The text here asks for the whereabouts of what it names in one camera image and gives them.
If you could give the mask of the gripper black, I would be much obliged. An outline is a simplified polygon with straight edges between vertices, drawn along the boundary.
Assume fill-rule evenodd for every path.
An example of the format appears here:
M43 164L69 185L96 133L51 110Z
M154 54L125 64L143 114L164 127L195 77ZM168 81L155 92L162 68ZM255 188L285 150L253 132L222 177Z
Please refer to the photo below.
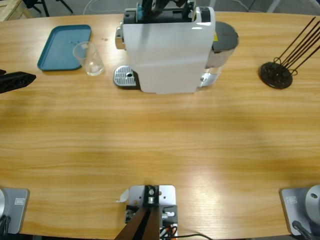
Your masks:
M159 15L163 12L167 4L170 0L143 0L142 8L143 8L143 19L151 19L154 15ZM177 7L183 6L187 0L173 0Z

